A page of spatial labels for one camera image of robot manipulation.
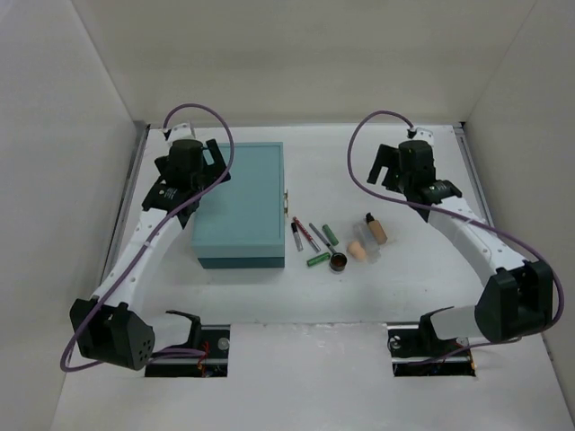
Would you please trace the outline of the beige foundation pump bottle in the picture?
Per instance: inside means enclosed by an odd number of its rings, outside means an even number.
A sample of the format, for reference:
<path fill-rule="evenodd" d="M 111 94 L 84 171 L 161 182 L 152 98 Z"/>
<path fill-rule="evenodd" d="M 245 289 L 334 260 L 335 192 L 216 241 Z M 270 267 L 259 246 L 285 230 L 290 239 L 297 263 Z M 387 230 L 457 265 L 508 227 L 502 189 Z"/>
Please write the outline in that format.
<path fill-rule="evenodd" d="M 381 223 L 376 220 L 371 213 L 366 213 L 365 219 L 367 228 L 372 233 L 376 243 L 378 245 L 385 245 L 388 241 L 388 238 Z"/>

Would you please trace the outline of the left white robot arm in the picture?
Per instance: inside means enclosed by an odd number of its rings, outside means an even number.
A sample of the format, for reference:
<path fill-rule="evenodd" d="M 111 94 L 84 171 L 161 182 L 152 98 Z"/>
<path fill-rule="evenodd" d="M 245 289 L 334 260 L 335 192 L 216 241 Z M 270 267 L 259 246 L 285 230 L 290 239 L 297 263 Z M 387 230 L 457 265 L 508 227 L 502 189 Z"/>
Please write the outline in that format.
<path fill-rule="evenodd" d="M 189 224 L 203 196 L 230 180 L 230 162 L 217 141 L 172 141 L 155 159 L 158 177 L 141 204 L 136 228 L 109 275 L 69 316 L 73 344 L 89 366 L 142 369 L 152 357 L 156 333 L 141 317 L 148 284 L 173 242 Z"/>

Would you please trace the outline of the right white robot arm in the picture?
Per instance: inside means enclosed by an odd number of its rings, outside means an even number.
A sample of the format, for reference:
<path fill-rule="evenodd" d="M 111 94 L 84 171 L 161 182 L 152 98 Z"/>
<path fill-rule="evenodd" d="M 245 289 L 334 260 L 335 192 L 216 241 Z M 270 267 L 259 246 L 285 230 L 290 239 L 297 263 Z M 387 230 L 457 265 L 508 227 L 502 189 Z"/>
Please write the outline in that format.
<path fill-rule="evenodd" d="M 553 317 L 553 272 L 512 250 L 469 207 L 449 180 L 436 177 L 433 150 L 422 140 L 380 145 L 367 178 L 405 196 L 410 207 L 442 233 L 483 284 L 475 305 L 447 307 L 420 318 L 416 341 L 437 355 L 449 340 L 483 338 L 500 343 L 544 330 Z"/>

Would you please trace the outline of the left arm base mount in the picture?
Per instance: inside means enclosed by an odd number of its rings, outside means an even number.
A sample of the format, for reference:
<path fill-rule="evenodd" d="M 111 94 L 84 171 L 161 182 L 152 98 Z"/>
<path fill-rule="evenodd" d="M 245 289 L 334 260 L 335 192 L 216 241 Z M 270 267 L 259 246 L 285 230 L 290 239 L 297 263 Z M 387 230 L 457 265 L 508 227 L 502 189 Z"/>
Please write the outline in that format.
<path fill-rule="evenodd" d="M 231 344 L 229 325 L 197 325 L 180 345 L 164 347 L 145 367 L 147 378 L 227 377 Z"/>

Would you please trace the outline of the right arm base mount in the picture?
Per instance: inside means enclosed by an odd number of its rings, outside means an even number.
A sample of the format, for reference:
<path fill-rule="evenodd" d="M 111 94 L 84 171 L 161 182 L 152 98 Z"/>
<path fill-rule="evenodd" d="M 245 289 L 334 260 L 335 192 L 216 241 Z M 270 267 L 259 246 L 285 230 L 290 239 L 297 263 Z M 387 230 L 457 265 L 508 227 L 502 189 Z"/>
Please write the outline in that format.
<path fill-rule="evenodd" d="M 466 338 L 437 339 L 426 345 L 417 323 L 387 326 L 394 377 L 475 377 Z"/>

